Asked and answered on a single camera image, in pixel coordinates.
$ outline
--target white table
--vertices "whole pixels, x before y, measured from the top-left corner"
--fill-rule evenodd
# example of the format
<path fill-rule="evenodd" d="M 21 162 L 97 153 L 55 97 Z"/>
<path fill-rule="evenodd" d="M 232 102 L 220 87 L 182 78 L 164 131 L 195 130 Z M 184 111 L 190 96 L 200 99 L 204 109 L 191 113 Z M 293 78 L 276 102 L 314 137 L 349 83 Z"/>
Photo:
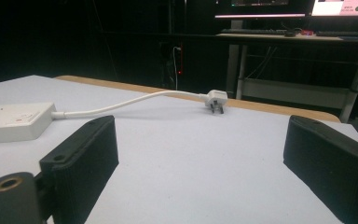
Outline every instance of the white table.
<path fill-rule="evenodd" d="M 54 102 L 76 111 L 143 93 L 46 77 L 0 83 L 0 105 Z M 283 164 L 288 116 L 159 97 L 120 108 L 120 164 L 88 223 L 339 223 Z M 34 141 L 0 144 L 0 176 L 38 161 L 90 119 L 56 120 Z M 349 124 L 329 126 L 358 141 Z"/>

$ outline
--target white plug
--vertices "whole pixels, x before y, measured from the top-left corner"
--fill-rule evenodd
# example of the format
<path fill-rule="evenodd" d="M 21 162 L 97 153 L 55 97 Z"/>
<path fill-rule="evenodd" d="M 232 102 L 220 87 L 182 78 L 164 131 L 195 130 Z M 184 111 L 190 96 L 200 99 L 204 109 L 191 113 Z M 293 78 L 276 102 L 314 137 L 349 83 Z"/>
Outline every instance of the white plug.
<path fill-rule="evenodd" d="M 34 140 L 52 122 L 53 103 L 0 105 L 0 143 Z"/>
<path fill-rule="evenodd" d="M 206 106 L 209 106 L 214 113 L 215 110 L 219 110 L 221 114 L 224 114 L 223 105 L 227 102 L 227 93 L 225 91 L 209 91 L 208 94 L 202 94 L 201 99 L 205 102 Z"/>

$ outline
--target white cable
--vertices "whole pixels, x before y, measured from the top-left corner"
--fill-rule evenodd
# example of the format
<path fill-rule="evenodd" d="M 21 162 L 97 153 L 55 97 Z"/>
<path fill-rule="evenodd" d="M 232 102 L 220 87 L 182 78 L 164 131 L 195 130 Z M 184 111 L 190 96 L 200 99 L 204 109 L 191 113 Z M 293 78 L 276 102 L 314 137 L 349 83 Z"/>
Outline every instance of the white cable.
<path fill-rule="evenodd" d="M 249 74 L 246 78 L 249 78 L 251 77 L 260 67 L 261 65 L 263 65 L 266 60 L 267 60 L 267 57 L 269 56 L 269 52 L 271 51 L 271 47 L 268 47 L 268 50 L 267 50 L 267 53 L 266 53 L 266 56 L 264 57 L 263 61 L 257 66 L 257 68 L 255 68 L 255 70 L 253 70 L 253 72 L 251 72 L 251 74 Z"/>
<path fill-rule="evenodd" d="M 269 63 L 269 60 L 271 59 L 272 55 L 275 53 L 276 50 L 277 50 L 277 47 L 275 47 L 274 50 L 270 53 L 270 55 L 267 56 L 266 61 L 264 62 L 263 66 L 261 67 L 261 69 L 258 72 L 258 75 L 257 75 L 257 77 L 255 77 L 255 79 L 260 78 L 261 74 L 264 72 L 264 69 L 266 68 L 267 64 Z"/>
<path fill-rule="evenodd" d="M 201 99 L 204 102 L 207 102 L 208 100 L 210 100 L 209 99 L 210 97 L 206 94 L 196 94 L 196 93 L 187 92 L 187 91 L 159 91 L 159 92 L 147 94 L 145 96 L 141 96 L 139 98 L 135 98 L 133 100 L 129 100 L 127 102 L 124 102 L 124 103 L 121 103 L 118 105 L 111 105 L 111 106 L 104 107 L 101 109 L 89 110 L 89 111 L 76 111 L 76 112 L 52 112 L 51 116 L 54 119 L 69 119 L 69 118 L 86 117 L 89 115 L 95 115 L 95 114 L 100 114 L 100 113 L 103 113 L 106 111 L 114 110 L 114 109 L 120 108 L 125 105 L 131 105 L 131 104 L 134 104 L 134 103 L 137 103 L 137 102 L 149 99 L 149 98 L 153 98 L 156 96 L 161 96 L 161 95 L 190 96 L 190 97 Z"/>

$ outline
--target power socket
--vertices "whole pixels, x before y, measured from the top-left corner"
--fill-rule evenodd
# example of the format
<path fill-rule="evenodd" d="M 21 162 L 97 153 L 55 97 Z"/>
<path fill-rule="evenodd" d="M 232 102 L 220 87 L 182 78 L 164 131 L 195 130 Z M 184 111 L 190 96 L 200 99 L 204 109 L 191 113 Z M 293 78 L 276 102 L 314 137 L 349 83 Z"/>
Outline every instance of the power socket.
<path fill-rule="evenodd" d="M 0 143 L 34 140 L 53 121 L 53 103 L 0 105 Z"/>

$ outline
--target keyboard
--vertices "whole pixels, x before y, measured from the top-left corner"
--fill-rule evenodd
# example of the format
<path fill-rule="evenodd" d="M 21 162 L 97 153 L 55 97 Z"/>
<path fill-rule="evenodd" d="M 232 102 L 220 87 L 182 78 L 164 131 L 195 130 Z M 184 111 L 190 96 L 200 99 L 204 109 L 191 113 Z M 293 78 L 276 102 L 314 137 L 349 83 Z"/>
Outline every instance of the keyboard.
<path fill-rule="evenodd" d="M 248 30 L 248 29 L 224 29 L 221 34 L 236 35 L 284 35 L 284 30 Z"/>
<path fill-rule="evenodd" d="M 317 36 L 349 36 L 358 37 L 358 32 L 346 31 L 318 31 L 315 33 Z"/>

